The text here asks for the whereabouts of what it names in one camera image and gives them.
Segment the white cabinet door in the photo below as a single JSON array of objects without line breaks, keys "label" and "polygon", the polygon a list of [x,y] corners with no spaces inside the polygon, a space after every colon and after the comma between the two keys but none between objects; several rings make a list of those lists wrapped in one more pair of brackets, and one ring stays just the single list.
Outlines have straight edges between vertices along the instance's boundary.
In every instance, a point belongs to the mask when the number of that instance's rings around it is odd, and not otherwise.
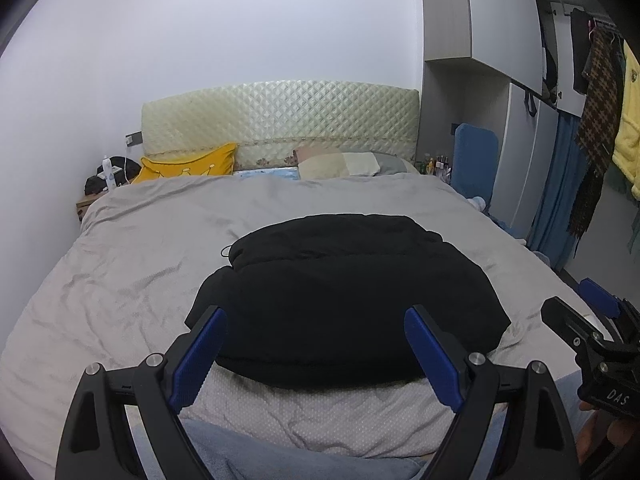
[{"label": "white cabinet door", "polygon": [[536,0],[469,0],[471,56],[542,93],[542,38]]},{"label": "white cabinet door", "polygon": [[529,236],[545,189],[546,176],[549,174],[549,166],[556,144],[558,112],[551,106],[541,103],[538,99],[536,99],[536,106],[538,114],[535,117],[537,123],[533,152],[531,153],[527,179],[520,196],[520,204],[511,225],[513,234],[518,238]]},{"label": "white cabinet door", "polygon": [[[565,5],[566,12],[571,12],[575,6]],[[562,4],[551,4],[556,26],[556,41],[558,42],[558,110],[564,110],[578,117],[582,117],[584,95],[574,90],[574,44],[571,39],[571,18],[564,15]]]},{"label": "white cabinet door", "polygon": [[491,215],[505,222],[508,227],[513,226],[520,205],[536,138],[537,121],[529,115],[524,96],[522,88],[510,84],[504,140],[489,208]]}]

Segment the yellow robe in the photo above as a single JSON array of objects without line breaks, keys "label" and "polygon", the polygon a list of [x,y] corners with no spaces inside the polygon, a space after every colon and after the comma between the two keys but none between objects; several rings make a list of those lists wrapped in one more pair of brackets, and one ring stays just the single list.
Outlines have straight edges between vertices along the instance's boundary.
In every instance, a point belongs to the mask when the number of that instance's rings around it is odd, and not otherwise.
[{"label": "yellow robe", "polygon": [[631,181],[631,193],[640,200],[640,65],[626,41],[625,57],[625,95],[613,162]]}]

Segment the silver bolt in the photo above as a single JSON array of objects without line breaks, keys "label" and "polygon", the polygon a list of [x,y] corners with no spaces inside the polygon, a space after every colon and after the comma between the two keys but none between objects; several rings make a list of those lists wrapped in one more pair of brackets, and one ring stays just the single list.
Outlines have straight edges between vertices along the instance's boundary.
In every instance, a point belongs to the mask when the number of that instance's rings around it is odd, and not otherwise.
[{"label": "silver bolt", "polygon": [[164,356],[162,354],[151,354],[145,359],[145,363],[149,366],[158,366],[163,359]]},{"label": "silver bolt", "polygon": [[100,363],[91,363],[84,369],[84,373],[87,375],[95,375],[100,371]]},{"label": "silver bolt", "polygon": [[469,362],[473,365],[480,366],[483,365],[486,361],[486,358],[480,352],[471,352],[469,354]]},{"label": "silver bolt", "polygon": [[546,372],[546,365],[542,361],[533,361],[531,369],[537,374],[543,374]]}]

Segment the electrical socket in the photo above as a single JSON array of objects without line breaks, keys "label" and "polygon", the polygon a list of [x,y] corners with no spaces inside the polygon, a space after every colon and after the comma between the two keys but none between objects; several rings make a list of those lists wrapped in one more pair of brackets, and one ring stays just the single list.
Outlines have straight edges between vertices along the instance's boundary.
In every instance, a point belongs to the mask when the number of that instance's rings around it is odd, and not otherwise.
[{"label": "electrical socket", "polygon": [[142,132],[135,132],[124,137],[127,146],[137,146],[142,144]]}]

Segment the quilted headboard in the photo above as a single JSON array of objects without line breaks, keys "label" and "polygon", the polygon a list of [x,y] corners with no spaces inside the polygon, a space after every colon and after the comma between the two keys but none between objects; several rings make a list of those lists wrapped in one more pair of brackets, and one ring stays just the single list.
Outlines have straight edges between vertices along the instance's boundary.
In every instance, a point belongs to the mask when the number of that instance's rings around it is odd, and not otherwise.
[{"label": "quilted headboard", "polygon": [[236,170],[292,166],[302,145],[413,160],[417,90],[343,81],[272,81],[196,90],[142,107],[145,155],[155,160],[237,142]]}]

